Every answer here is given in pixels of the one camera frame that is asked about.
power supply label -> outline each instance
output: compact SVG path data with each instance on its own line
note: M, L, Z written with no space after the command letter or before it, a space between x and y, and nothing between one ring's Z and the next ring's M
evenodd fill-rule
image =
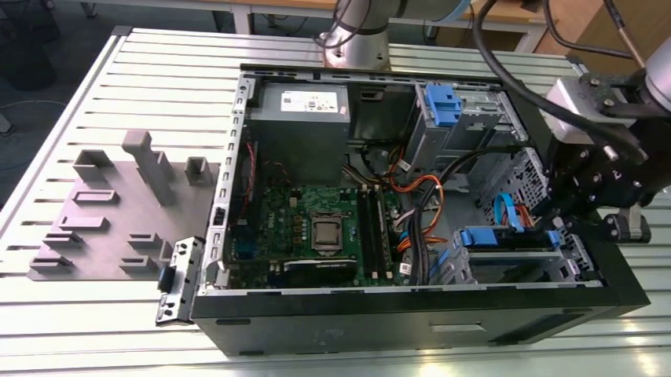
M281 93L280 109L284 112L337 112L337 94L286 91Z

white label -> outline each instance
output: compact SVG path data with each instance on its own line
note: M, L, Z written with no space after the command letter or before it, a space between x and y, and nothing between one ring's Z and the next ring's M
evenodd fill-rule
M340 110L337 108L337 94L332 92L284 92L280 109L284 112L337 112Z
M409 275L409 270L412 269L412 265L408 263L401 263L398 267L398 273L402 275Z
M405 171L409 170L409 164L404 160L398 161L398 167Z

open computer tower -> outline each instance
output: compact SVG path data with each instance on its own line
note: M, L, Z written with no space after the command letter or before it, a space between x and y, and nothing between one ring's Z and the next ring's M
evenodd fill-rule
M530 343L648 304L613 243L538 225L546 125L494 79L242 66L228 129L208 232L174 247L156 320L196 323L225 354ZM521 147L442 185L417 284L408 212L433 184L389 179L496 145Z

cpu socket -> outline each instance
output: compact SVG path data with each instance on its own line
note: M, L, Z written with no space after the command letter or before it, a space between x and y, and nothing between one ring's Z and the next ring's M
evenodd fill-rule
M313 216L312 250L329 257L342 250L342 219L338 216Z

gray 3d printed holder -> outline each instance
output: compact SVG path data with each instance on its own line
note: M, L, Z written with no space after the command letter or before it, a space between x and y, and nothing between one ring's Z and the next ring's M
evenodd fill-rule
M169 163L145 131L128 131L121 148L134 162L81 151L80 179L32 259L32 280L154 280L174 242L204 236L217 164Z

